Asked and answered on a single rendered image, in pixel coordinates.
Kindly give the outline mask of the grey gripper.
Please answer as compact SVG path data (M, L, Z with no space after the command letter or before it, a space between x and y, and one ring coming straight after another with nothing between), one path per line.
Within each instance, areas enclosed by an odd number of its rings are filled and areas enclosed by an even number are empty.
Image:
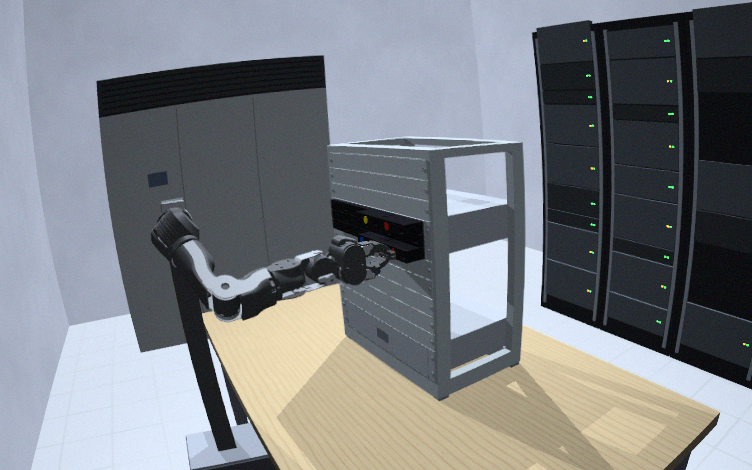
M374 256L374 253L377 252L379 252L379 256L366 264L366 257ZM353 238L336 235L332 239L329 251L325 256L336 263L336 278L346 284L349 283L349 285L359 285L364 280L374 279L379 275L380 269L390 259L396 259L395 255L396 252L379 242L363 241L357 243L357 240Z

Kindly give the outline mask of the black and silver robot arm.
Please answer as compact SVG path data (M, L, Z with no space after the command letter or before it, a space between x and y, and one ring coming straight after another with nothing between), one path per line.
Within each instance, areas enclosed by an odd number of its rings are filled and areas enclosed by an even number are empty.
M294 299L331 284L337 275L336 263L317 250L277 261L241 279L217 277L212 272L214 260L199 242L199 228L191 221L184 201L162 203L161 207L156 230L151 230L153 245L178 268L200 301L220 321L253 318L277 301ZM316 283L308 285L305 275Z

